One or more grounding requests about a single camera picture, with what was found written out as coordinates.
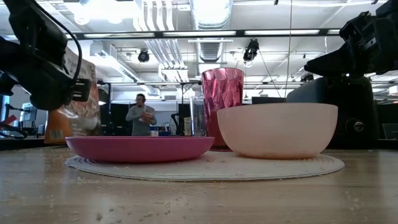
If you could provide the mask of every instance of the white placemat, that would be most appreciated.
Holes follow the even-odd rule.
[[[141,180],[266,180],[329,174],[344,167],[343,161],[318,155],[298,160],[266,160],[239,157],[233,152],[207,152],[189,161],[153,164],[109,164],[75,156],[66,165],[95,174]]]

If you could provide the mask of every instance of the person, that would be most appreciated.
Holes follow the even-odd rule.
[[[150,136],[150,124],[156,124],[155,109],[145,105],[145,95],[137,94],[137,105],[132,106],[126,115],[126,121],[132,121],[133,136]]]

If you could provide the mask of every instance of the gray shirt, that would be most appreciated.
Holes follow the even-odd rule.
[[[126,115],[126,121],[132,121],[133,136],[150,136],[150,125],[140,121],[140,117],[144,112],[155,114],[155,109],[146,105],[141,107],[138,107],[136,105],[132,106]],[[154,120],[153,122],[151,122],[151,125],[155,125],[156,122],[157,122],[156,118],[154,117]]]

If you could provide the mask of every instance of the pink bowl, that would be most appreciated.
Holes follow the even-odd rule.
[[[337,112],[334,105],[272,103],[222,109],[217,117],[232,151],[263,159],[301,159],[327,147]]]
[[[201,156],[212,137],[68,137],[68,147],[86,159],[106,162],[167,162]]]

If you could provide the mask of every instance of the wooden table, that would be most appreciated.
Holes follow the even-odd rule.
[[[66,167],[65,148],[0,152],[0,223],[398,223],[398,152],[327,151],[303,179],[149,182]]]

